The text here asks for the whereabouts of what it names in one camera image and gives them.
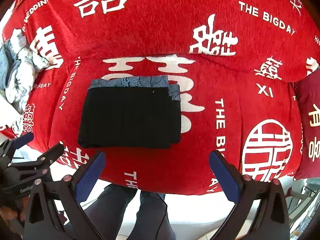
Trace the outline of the person's left hand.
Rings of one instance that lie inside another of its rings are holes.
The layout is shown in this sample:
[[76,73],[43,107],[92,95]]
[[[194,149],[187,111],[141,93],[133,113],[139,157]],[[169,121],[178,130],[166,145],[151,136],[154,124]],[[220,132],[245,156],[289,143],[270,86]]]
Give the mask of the person's left hand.
[[22,222],[25,220],[26,209],[27,209],[27,206],[28,206],[28,200],[29,200],[28,197],[24,197],[22,199],[23,209],[20,211],[20,214],[18,214],[16,211],[12,210],[9,207],[1,206],[0,214],[1,214],[2,219],[4,220],[4,222],[7,225],[10,225],[10,223],[15,219],[18,219],[18,220],[20,220]]

